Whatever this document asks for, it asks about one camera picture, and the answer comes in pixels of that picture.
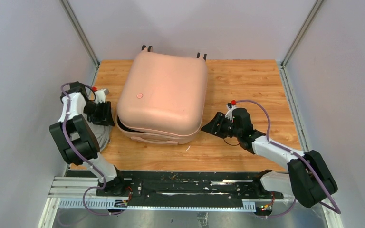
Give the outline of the pink hard-shell suitcase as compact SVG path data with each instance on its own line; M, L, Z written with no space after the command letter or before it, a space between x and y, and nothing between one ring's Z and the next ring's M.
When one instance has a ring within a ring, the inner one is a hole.
M180 57L142 46L116 106L116 126L128 138L151 144L192 141L200 130L207 93L206 54Z

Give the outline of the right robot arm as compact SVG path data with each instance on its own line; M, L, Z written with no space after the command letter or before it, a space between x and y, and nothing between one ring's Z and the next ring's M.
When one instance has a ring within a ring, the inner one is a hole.
M330 209L339 212L332 195L338 191L337 183L322 155L289 148L253 127L245 108L231 108L227 114L218 112L201 131L222 139L236 138L239 146L258 156L267 158L285 168L285 173L264 170L253 179L252 191L258 198L272 192L293 196L302 206L310 208L324 200Z

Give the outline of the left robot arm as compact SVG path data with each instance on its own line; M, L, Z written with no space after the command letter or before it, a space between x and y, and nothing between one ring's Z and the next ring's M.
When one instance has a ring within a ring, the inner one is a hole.
M115 126L111 102L106 100L107 89L75 81L61 86L63 105L59 120L49 132L67 164L83 166L98 179L98 188L115 196L126 192L121 171L101 154L103 147L92 127L110 130Z

